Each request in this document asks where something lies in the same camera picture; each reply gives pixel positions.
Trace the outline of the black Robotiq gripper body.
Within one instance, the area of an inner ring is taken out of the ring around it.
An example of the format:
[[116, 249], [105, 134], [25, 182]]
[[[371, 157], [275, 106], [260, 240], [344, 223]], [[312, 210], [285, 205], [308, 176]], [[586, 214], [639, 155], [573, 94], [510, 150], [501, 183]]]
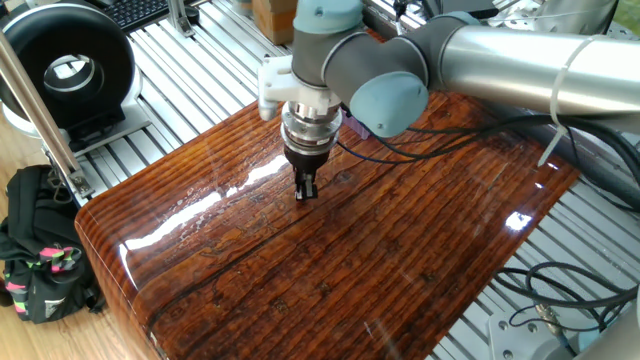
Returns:
[[306, 172], [317, 171], [329, 159], [329, 152], [318, 155], [304, 155], [287, 146], [284, 147], [284, 155], [296, 171]]

